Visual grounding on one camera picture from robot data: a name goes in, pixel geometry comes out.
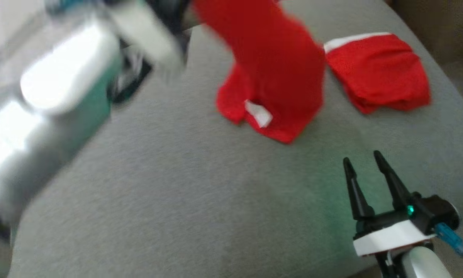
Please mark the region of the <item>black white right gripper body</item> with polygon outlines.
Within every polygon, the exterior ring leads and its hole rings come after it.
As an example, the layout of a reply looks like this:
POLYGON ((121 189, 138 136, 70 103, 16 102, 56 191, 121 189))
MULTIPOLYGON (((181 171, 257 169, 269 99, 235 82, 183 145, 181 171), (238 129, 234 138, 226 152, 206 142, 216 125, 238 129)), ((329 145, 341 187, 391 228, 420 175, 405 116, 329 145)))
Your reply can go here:
POLYGON ((354 219, 353 246, 359 257, 427 241, 435 236, 434 226, 439 223, 452 230, 460 225, 459 212, 452 203, 436 194, 424 198, 418 192, 413 192, 409 204, 402 208, 354 219))

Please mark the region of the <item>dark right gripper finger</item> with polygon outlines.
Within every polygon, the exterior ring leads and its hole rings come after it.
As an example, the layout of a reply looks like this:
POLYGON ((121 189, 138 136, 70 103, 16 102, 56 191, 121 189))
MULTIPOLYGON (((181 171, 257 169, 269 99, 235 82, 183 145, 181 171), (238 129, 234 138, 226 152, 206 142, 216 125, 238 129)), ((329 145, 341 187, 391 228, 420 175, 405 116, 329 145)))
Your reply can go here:
POLYGON ((414 212, 413 204, 411 203, 411 194, 397 173, 392 169, 380 151, 375 150, 373 155, 379 171, 385 176, 392 197, 392 206, 394 210, 414 212))
POLYGON ((343 165, 353 219, 364 220, 374 217, 374 209, 367 203, 365 195, 357 181, 357 173, 348 157, 344 158, 343 165))

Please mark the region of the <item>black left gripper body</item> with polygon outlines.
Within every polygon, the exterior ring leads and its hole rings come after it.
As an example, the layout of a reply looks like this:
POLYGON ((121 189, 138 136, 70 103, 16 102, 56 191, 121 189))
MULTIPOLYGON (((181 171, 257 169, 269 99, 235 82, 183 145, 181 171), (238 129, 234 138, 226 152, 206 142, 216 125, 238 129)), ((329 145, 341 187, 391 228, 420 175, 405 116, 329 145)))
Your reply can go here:
POLYGON ((172 32, 144 0, 106 3, 105 10, 122 39, 136 46, 162 78, 171 80, 183 73, 187 66, 189 33, 172 32))

